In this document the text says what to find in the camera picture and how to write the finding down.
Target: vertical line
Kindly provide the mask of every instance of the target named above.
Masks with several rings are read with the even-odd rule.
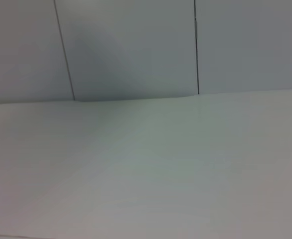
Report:
[[[198,29],[197,29],[197,7],[196,7],[196,0],[194,0],[194,13],[195,13],[195,41],[196,41],[196,69],[197,69],[197,88],[198,94],[200,93],[199,90],[199,67],[198,67]]]
[[[65,62],[66,62],[66,69],[67,69],[68,78],[69,78],[70,85],[71,85],[71,91],[72,91],[72,95],[73,95],[73,100],[75,101],[73,83],[72,83],[72,79],[71,79],[71,73],[70,73],[70,68],[69,68],[69,65],[68,65],[68,60],[67,60],[67,57],[66,57],[66,50],[65,50],[65,45],[64,45],[64,40],[63,40],[63,35],[62,35],[62,30],[61,30],[61,25],[60,25],[60,19],[58,17],[58,12],[57,12],[57,7],[56,7],[56,0],[53,0],[53,2],[54,2],[54,8],[55,8],[55,14],[56,14],[56,19],[57,19],[58,30],[60,32],[60,37],[61,37],[61,41],[62,41],[62,47],[63,47],[64,57],[65,57]]]

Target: gray wall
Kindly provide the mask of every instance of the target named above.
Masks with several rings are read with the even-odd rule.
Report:
[[[200,93],[292,89],[292,0],[198,0]]]
[[[193,0],[57,0],[77,100],[197,94]]]
[[[0,0],[0,103],[71,100],[52,0]]]

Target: white table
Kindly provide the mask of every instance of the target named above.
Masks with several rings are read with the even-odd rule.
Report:
[[[0,105],[0,234],[292,239],[292,91]]]

